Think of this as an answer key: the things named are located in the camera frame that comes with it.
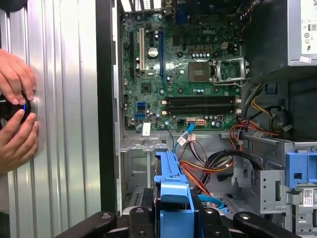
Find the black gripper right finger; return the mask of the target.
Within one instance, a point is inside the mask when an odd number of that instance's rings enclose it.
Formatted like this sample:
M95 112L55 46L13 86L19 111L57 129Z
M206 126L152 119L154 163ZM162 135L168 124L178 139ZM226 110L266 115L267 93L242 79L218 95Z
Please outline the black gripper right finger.
M215 208L204 207L209 201L197 196L198 238L295 238L296 234L281 228L270 220L251 212L238 212L232 219L221 215Z

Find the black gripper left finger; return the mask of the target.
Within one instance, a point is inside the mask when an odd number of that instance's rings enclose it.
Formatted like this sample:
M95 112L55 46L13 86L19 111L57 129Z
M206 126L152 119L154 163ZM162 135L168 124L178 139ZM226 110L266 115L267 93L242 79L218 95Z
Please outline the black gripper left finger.
M100 211L72 226L58 238L155 238L153 190L145 188L140 206L127 207L121 216Z

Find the person's right hand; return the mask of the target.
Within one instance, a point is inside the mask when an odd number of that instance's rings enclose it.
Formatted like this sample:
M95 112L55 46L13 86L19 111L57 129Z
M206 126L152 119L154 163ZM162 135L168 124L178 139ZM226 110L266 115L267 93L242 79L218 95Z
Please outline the person's right hand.
M18 110L0 130L1 175L19 168L37 152L39 123L33 113L20 123L24 114L24 110Z

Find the person's left hand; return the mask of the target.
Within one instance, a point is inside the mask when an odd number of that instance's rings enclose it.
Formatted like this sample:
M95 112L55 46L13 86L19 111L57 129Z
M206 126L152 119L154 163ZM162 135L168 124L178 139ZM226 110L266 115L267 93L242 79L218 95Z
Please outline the person's left hand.
M16 55L0 51L0 92L14 105L34 100L36 77L33 70Z

